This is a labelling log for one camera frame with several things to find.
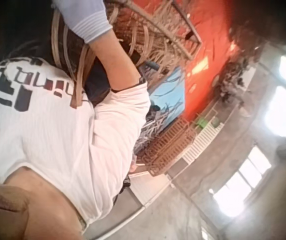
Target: hand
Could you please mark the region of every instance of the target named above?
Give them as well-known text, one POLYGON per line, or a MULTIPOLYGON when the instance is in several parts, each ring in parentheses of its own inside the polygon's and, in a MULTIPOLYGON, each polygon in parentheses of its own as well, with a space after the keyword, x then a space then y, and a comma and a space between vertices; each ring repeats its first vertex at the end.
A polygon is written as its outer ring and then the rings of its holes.
POLYGON ((112 28, 102 0, 53 0, 53 3, 65 24, 86 44, 112 28))

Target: white t-shirt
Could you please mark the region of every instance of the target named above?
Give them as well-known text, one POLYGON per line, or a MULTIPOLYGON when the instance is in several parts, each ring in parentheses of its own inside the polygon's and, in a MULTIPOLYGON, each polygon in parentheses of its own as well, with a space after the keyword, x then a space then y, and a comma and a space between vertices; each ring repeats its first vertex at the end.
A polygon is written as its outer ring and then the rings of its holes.
POLYGON ((70 106, 73 81, 39 58, 0 62, 0 184, 28 167, 72 202, 86 224, 106 216, 145 124, 147 84, 70 106))

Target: green object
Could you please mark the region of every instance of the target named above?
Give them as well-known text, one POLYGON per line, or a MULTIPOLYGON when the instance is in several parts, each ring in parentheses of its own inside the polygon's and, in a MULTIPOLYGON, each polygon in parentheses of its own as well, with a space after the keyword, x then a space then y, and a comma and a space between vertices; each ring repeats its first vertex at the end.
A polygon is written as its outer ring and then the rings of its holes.
POLYGON ((203 117, 201 117, 198 121, 197 121, 197 125, 200 126, 202 129, 205 128, 207 126, 207 124, 209 123, 209 121, 205 120, 203 117))

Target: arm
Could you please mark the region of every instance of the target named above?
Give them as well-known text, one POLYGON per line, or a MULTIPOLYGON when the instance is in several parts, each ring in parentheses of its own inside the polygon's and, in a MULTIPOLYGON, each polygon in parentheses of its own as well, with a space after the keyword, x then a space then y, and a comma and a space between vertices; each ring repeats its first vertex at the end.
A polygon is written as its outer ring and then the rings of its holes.
POLYGON ((69 28, 99 58, 114 90, 94 109, 89 143, 96 189, 101 191, 100 196, 112 200, 129 172, 134 145, 146 122, 150 107, 147 83, 138 84, 140 74, 111 30, 101 0, 54 2, 69 28))
POLYGON ((113 30, 108 31, 89 45, 104 66, 113 90, 124 90, 139 83, 140 74, 121 47, 113 30))

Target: wooden crate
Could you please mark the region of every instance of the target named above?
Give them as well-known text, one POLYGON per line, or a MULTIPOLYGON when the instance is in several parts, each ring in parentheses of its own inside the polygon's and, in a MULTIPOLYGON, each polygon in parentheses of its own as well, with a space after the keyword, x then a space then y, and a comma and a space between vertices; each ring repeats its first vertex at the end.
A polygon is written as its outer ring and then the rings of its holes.
POLYGON ((160 175, 175 163, 179 154, 193 142, 196 135, 189 122, 179 117, 141 151, 138 157, 146 164, 152 176, 160 175))

